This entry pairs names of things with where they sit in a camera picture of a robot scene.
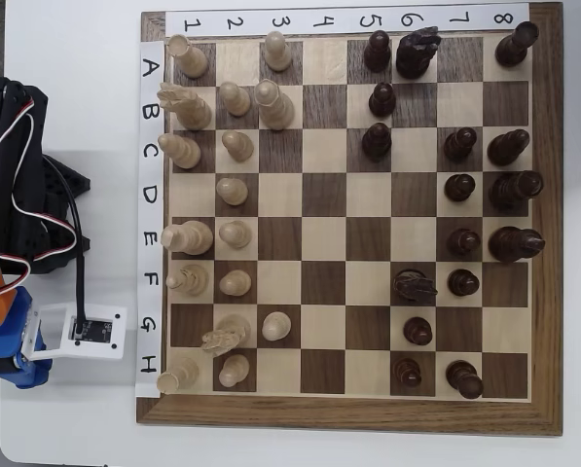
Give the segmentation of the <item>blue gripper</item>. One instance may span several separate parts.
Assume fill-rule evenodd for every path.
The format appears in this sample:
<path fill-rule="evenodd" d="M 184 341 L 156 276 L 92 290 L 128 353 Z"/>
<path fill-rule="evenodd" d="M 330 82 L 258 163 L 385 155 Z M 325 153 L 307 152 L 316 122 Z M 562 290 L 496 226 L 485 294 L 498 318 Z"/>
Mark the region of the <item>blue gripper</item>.
<path fill-rule="evenodd" d="M 16 357 L 18 370 L 12 376 L 12 383 L 19 389 L 30 389 L 48 381 L 52 360 L 28 361 L 22 355 L 22 334 L 27 324 L 32 298 L 23 286 L 19 286 L 16 291 L 9 313 L 0 326 L 0 359 Z"/>

